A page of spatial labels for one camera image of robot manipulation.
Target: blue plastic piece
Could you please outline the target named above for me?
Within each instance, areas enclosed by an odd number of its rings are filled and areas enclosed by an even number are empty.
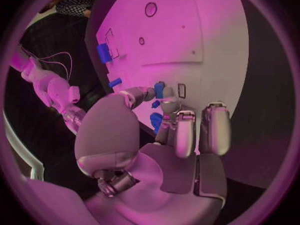
[[[150,115],[151,125],[154,127],[154,133],[157,134],[159,132],[161,123],[163,121],[163,115],[154,112]]]
[[[121,84],[122,83],[122,80],[121,78],[117,78],[116,80],[113,80],[109,83],[109,86],[110,88],[113,88],[114,86],[118,85],[118,84]]]
[[[160,81],[154,85],[155,96],[157,99],[163,99],[163,90],[165,88],[165,83]]]
[[[156,100],[155,102],[152,103],[151,108],[152,108],[152,109],[156,109],[156,108],[158,108],[160,105],[161,105],[161,102],[158,101],[158,100]]]
[[[97,51],[100,56],[101,62],[103,64],[106,64],[107,62],[110,62],[113,60],[111,57],[111,54],[110,54],[109,47],[106,43],[98,45]]]

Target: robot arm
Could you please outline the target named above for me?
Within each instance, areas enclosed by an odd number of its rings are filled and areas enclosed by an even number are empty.
[[[42,69],[39,61],[28,56],[18,46],[10,66],[21,72],[24,80],[33,84],[34,91],[47,106],[55,108],[64,118],[66,126],[76,135],[85,112],[74,104],[80,100],[77,86],[69,83],[56,73]]]

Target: wire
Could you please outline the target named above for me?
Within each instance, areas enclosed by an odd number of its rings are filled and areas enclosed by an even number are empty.
[[[21,48],[24,50],[24,52],[26,52],[28,55],[36,58],[37,60],[41,61],[41,62],[44,62],[44,63],[49,63],[49,64],[59,64],[61,66],[63,66],[63,68],[65,69],[66,71],[66,80],[69,81],[70,80],[70,77],[71,77],[71,74],[72,74],[72,71],[73,71],[73,59],[72,59],[72,56],[70,55],[69,52],[66,52],[66,51],[62,51],[62,52],[58,52],[58,53],[55,53],[51,56],[46,56],[46,57],[37,57],[36,55],[34,55],[32,52],[26,50],[23,46],[21,46]],[[45,61],[45,59],[50,59],[50,58],[53,58],[57,55],[60,55],[60,54],[67,54],[70,58],[70,71],[68,73],[68,70],[66,68],[66,66],[61,63],[61,62],[58,62],[58,61]]]
[[[66,68],[66,66],[63,63],[61,63],[59,61],[45,61],[45,60],[42,60],[42,59],[38,59],[38,60],[41,61],[41,62],[43,62],[43,63],[47,63],[47,64],[59,64],[59,65],[61,65],[64,68],[64,70],[65,70],[66,79],[69,81],[69,79],[68,79],[69,78],[68,69]]]

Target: person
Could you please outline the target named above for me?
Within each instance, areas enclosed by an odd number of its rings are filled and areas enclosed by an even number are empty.
[[[95,0],[51,0],[39,13],[45,13],[56,6],[56,12],[59,14],[89,18],[94,1]]]

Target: blue object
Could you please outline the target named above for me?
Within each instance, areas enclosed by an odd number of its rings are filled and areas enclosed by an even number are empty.
[[[154,85],[155,96],[156,96],[157,99],[163,99],[164,98],[164,95],[163,95],[164,88],[165,88],[165,83],[162,82],[162,81],[157,82]]]
[[[150,121],[151,125],[154,127],[154,133],[157,134],[163,121],[163,115],[154,112],[150,115]]]
[[[109,86],[110,88],[113,88],[114,86],[118,85],[118,84],[121,84],[122,83],[122,80],[121,78],[117,78],[116,80],[113,80],[109,83]]]
[[[158,100],[156,100],[155,102],[152,103],[151,108],[152,108],[152,109],[156,109],[156,108],[159,107],[159,105],[161,105],[161,102],[158,101]]]
[[[97,51],[100,56],[101,62],[103,64],[106,64],[107,62],[110,62],[113,60],[111,57],[111,54],[110,54],[109,47],[106,43],[98,45]]]

